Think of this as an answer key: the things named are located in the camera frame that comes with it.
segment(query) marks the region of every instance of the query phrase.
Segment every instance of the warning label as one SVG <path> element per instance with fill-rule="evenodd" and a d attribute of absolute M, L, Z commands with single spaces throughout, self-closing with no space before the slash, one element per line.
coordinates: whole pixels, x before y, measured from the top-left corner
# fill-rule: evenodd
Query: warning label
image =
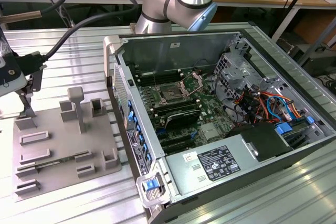
<path fill-rule="evenodd" d="M 216 181 L 240 170 L 226 145 L 197 155 L 211 181 Z"/>

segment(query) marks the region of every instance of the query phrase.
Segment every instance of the metal bracket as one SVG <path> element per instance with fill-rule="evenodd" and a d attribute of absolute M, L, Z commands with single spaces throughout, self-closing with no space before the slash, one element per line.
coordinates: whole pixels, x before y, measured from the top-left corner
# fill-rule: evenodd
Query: metal bracket
<path fill-rule="evenodd" d="M 186 80 L 191 75 L 197 80 L 198 87 L 195 90 L 193 90 L 192 92 L 189 93 L 187 91 L 187 89 L 185 88 L 184 80 Z M 190 96 L 191 94 L 195 93 L 197 90 L 199 90 L 203 87 L 202 78 L 195 71 L 193 71 L 191 74 L 186 76 L 182 81 L 180 81 L 178 83 L 178 87 L 181 89 L 181 92 L 182 92 L 183 96 L 188 97 L 188 96 Z"/>
<path fill-rule="evenodd" d="M 104 38 L 104 72 L 106 78 L 110 77 L 110 54 L 115 55 L 122 44 L 122 40 L 117 35 Z"/>

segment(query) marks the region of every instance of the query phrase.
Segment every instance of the chip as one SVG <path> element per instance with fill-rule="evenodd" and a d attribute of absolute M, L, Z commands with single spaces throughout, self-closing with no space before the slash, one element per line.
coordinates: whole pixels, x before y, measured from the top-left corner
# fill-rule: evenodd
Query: chip
<path fill-rule="evenodd" d="M 160 87 L 160 95 L 167 102 L 173 101 L 173 100 L 180 100 L 183 98 L 182 93 L 177 86 Z"/>

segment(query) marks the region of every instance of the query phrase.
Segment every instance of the white sticker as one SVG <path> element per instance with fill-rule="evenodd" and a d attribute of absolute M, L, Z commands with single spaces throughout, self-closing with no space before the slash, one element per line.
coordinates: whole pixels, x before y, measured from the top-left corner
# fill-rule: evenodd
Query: white sticker
<path fill-rule="evenodd" d="M 181 43 L 171 43 L 171 44 L 170 44 L 170 48 L 177 48 L 177 47 L 180 47 L 180 44 L 181 44 Z"/>
<path fill-rule="evenodd" d="M 183 154 L 182 156 L 184 158 L 184 161 L 187 163 L 191 160 L 197 159 L 197 152 L 189 152 L 189 153 Z"/>

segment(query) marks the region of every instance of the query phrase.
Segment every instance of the blue cable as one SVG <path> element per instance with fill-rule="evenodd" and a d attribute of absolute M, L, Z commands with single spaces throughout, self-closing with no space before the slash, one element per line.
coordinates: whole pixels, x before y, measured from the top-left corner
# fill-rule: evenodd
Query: blue cable
<path fill-rule="evenodd" d="M 270 109 L 269 101 L 270 101 L 271 98 L 277 98 L 277 99 L 279 99 L 279 101 L 281 101 L 281 102 L 285 105 L 285 108 L 286 108 L 288 114 L 290 115 L 290 117 L 291 117 L 293 120 L 296 119 L 296 116 L 290 111 L 290 109 L 288 108 L 287 103 L 284 101 L 284 99 L 281 98 L 281 97 L 278 97 L 278 96 L 276 96 L 276 95 L 275 95 L 275 96 L 272 96 L 272 97 L 270 97 L 270 98 L 268 98 L 267 103 L 266 103 L 267 110 L 268 110 L 268 112 L 269 112 L 271 115 L 275 116 L 277 119 L 280 120 L 280 122 L 282 122 L 281 117 L 279 117 L 278 115 L 274 114 L 274 113 L 271 111 L 271 109 Z"/>

